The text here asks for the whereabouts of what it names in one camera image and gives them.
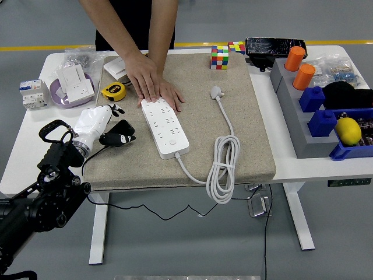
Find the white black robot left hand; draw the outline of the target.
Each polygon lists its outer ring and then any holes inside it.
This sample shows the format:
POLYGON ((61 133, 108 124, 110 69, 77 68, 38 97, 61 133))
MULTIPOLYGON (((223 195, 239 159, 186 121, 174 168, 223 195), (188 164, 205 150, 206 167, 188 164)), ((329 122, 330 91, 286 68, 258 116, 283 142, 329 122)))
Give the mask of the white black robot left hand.
POLYGON ((135 130, 126 120, 119 121, 108 132, 104 131, 112 116, 123 113, 124 110, 116 104, 84 109, 73 129, 76 133, 73 145, 88 154, 96 140, 104 146, 116 147, 134 141, 135 130))

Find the person's left hand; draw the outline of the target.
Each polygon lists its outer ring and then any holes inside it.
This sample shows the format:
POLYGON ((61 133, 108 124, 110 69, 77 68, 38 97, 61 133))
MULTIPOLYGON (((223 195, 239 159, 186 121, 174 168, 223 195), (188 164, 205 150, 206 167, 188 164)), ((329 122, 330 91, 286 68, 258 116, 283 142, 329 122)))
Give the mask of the person's left hand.
POLYGON ((159 94, 174 110, 175 114, 181 112, 181 103, 185 102, 181 92, 161 75, 158 76, 159 94))

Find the person's right hand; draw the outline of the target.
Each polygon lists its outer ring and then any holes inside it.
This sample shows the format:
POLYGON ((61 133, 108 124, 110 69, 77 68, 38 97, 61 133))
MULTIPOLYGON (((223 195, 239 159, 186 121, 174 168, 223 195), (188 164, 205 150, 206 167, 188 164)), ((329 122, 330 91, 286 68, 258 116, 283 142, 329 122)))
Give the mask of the person's right hand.
POLYGON ((122 59, 139 101, 155 102, 160 96, 156 64, 139 51, 122 55, 122 59))

